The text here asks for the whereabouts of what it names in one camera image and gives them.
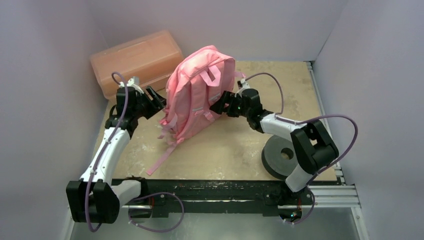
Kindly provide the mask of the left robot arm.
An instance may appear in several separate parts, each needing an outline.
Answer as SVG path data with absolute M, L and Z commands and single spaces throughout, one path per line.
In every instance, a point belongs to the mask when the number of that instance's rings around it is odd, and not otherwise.
M 75 222 L 112 224 L 122 206 L 131 200 L 138 205 L 148 201 L 149 191 L 143 177 L 127 177 L 113 185 L 113 174 L 138 127 L 139 118 L 149 119 L 165 105 L 166 99 L 151 86 L 142 90 L 134 86 L 117 90 L 116 104 L 105 121 L 99 149 L 81 177 L 66 186 L 68 205 Z

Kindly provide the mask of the pink student backpack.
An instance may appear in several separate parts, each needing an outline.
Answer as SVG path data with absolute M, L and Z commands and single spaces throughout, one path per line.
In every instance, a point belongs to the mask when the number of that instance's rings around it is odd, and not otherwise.
M 185 58 L 165 87 L 165 116 L 159 122 L 159 139 L 166 139 L 169 147 L 146 174 L 152 175 L 178 145 L 219 118 L 210 107 L 225 91 L 234 89 L 236 78 L 245 77 L 236 71 L 235 59 L 219 52 L 214 45 L 202 47 Z

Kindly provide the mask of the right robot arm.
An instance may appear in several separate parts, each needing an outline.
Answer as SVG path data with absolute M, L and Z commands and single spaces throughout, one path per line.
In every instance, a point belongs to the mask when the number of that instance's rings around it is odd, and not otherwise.
M 323 123 L 310 119 L 305 123 L 278 117 L 263 108 L 259 92 L 249 88 L 240 94 L 225 91 L 210 110 L 229 117 L 246 118 L 251 129 L 291 141 L 297 157 L 297 165 L 285 179 L 280 196 L 288 204 L 300 198 L 301 190 L 317 175 L 318 171 L 330 165 L 339 157 L 339 150 Z

